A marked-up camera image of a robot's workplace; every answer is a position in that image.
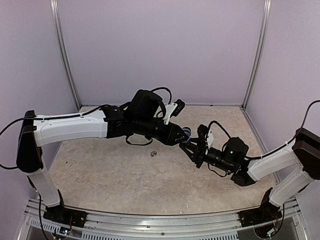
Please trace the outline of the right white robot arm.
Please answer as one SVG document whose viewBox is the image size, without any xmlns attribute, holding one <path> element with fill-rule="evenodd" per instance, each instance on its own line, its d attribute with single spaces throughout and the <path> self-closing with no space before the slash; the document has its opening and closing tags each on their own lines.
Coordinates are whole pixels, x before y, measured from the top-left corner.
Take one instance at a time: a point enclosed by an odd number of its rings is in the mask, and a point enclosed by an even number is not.
<svg viewBox="0 0 320 240">
<path fill-rule="evenodd" d="M 249 147 L 239 137 L 231 137 L 219 150 L 212 147 L 213 135 L 205 125 L 200 125 L 197 138 L 191 137 L 191 130 L 183 128 L 188 140 L 180 148 L 200 168 L 203 163 L 218 168 L 231 176 L 241 187 L 255 184 L 262 178 L 290 166 L 295 169 L 276 187 L 265 193 L 266 199 L 256 210 L 256 218 L 266 222 L 287 199 L 320 178 L 320 138 L 302 128 L 296 131 L 293 140 L 285 142 L 257 159 L 246 156 Z"/>
</svg>

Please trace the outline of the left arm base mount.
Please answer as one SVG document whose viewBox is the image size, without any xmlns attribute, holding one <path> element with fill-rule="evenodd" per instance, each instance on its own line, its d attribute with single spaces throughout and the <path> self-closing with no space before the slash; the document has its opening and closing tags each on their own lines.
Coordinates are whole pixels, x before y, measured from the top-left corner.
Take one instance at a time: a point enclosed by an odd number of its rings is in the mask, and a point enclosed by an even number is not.
<svg viewBox="0 0 320 240">
<path fill-rule="evenodd" d="M 88 213 L 65 207 L 61 200 L 59 205 L 46 207 L 43 217 L 56 223 L 68 225 L 70 227 L 84 228 Z"/>
</svg>

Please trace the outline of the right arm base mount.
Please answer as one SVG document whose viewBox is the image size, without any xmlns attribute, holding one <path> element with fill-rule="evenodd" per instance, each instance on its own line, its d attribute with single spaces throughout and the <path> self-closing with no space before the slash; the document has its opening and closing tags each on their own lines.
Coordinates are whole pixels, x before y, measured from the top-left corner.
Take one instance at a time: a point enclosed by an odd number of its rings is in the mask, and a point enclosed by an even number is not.
<svg viewBox="0 0 320 240">
<path fill-rule="evenodd" d="M 265 192 L 259 207 L 242 210 L 238 213 L 242 227 L 266 223 L 283 216 L 280 207 L 270 203 L 270 193 L 272 189 L 271 187 Z"/>
</svg>

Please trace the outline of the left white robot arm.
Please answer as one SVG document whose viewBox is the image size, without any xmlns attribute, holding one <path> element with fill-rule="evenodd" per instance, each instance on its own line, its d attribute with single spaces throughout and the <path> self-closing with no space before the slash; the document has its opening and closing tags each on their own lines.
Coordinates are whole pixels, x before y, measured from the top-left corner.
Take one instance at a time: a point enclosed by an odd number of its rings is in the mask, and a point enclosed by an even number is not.
<svg viewBox="0 0 320 240">
<path fill-rule="evenodd" d="M 59 190 L 55 187 L 42 161 L 42 147 L 63 141 L 88 138 L 113 139 L 137 134 L 150 143 L 157 140 L 175 146 L 189 137 L 170 121 L 185 104 L 180 99 L 164 104 L 154 90 L 140 89 L 133 99 L 121 106 L 104 104 L 90 111 L 62 115 L 25 113 L 19 138 L 16 164 L 50 208 L 50 214 L 63 223 L 70 218 Z"/>
</svg>

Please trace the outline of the grey oval earbud case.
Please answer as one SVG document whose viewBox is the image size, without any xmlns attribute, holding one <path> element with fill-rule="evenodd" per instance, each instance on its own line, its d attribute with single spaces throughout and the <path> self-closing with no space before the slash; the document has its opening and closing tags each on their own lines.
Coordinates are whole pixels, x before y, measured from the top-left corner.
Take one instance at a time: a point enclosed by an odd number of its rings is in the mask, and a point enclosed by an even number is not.
<svg viewBox="0 0 320 240">
<path fill-rule="evenodd" d="M 192 133 L 191 129 L 190 129 L 189 127 L 183 127 L 182 130 L 183 130 L 183 132 L 184 132 L 185 135 L 186 135 L 186 138 L 185 138 L 185 140 L 182 142 L 182 144 L 188 144 L 188 143 L 190 143 L 190 142 L 191 142 L 191 133 Z"/>
</svg>

